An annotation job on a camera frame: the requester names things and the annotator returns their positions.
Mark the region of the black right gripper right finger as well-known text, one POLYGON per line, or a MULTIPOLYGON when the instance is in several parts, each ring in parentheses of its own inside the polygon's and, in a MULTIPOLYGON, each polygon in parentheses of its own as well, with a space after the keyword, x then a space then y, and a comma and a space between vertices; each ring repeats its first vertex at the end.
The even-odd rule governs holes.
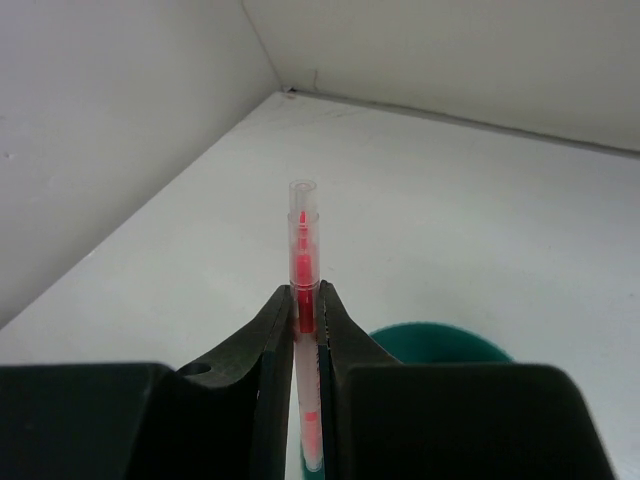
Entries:
POLYGON ((584 398, 562 370, 513 361, 404 363, 319 292, 329 479, 610 479, 584 398))

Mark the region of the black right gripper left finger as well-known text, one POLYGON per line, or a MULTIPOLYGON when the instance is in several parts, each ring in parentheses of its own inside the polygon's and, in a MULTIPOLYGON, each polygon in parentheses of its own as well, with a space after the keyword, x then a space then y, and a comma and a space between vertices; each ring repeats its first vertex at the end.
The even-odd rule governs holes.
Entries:
POLYGON ((280 479, 293 366, 287 286, 179 369, 5 366, 5 479, 280 479))

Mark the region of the clear pen cap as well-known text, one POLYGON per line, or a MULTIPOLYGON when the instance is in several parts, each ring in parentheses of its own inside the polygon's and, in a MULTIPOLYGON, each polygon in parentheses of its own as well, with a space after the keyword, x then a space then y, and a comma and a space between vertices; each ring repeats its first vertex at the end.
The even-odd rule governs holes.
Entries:
POLYGON ((319 219, 317 184, 313 180, 294 180, 289 184, 289 215, 291 222, 312 223, 319 219))

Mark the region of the red translucent pen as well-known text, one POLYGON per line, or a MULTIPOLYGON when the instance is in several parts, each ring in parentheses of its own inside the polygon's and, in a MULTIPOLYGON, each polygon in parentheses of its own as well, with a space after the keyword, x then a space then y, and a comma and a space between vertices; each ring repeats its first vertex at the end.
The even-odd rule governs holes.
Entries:
POLYGON ((323 466, 317 320, 318 220, 319 215, 308 208, 288 215, 300 443, 305 468, 311 472, 323 466))

